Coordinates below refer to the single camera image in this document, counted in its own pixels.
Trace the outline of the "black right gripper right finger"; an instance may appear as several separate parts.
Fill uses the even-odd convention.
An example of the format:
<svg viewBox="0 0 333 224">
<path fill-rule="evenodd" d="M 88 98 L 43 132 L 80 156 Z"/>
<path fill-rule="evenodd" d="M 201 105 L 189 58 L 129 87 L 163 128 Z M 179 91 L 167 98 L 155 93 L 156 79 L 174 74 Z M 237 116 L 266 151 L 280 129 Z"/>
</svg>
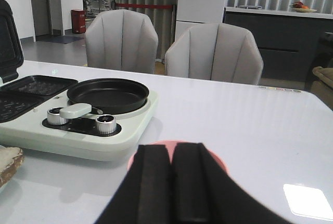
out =
<svg viewBox="0 0 333 224">
<path fill-rule="evenodd" d="M 246 193 L 201 143 L 179 143 L 172 166 L 177 223 L 287 223 Z"/>
</svg>

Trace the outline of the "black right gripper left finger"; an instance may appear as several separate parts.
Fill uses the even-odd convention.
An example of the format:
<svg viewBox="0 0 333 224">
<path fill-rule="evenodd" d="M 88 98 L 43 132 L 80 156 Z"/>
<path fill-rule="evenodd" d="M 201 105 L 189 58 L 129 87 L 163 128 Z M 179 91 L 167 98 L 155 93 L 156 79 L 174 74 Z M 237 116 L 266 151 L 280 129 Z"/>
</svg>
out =
<svg viewBox="0 0 333 224">
<path fill-rule="evenodd" d="M 140 145 L 133 163 L 96 223 L 170 223 L 169 154 L 162 145 Z"/>
</svg>

